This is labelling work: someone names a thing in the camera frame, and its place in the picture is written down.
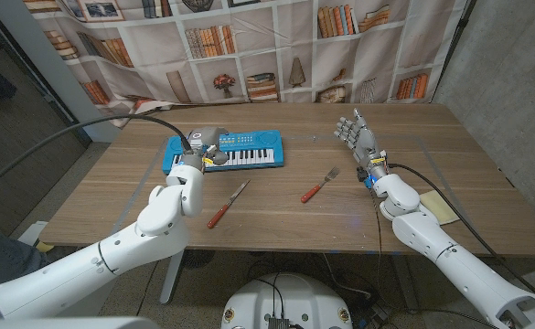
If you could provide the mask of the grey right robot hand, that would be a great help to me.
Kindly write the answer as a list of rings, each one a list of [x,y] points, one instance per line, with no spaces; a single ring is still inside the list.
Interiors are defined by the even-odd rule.
[[[373,182],[389,173],[386,153],[378,146],[372,130],[358,108],[353,110],[354,119],[341,117],[334,135],[352,151],[356,161],[366,170]]]

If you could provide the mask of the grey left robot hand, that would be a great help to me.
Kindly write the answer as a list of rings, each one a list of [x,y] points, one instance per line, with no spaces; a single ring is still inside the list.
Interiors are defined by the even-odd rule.
[[[219,138],[222,134],[228,134],[223,127],[203,127],[193,130],[187,140],[191,149],[184,151],[182,162],[198,170],[202,170],[204,159],[209,159],[214,165],[224,165],[229,157],[220,150]]]

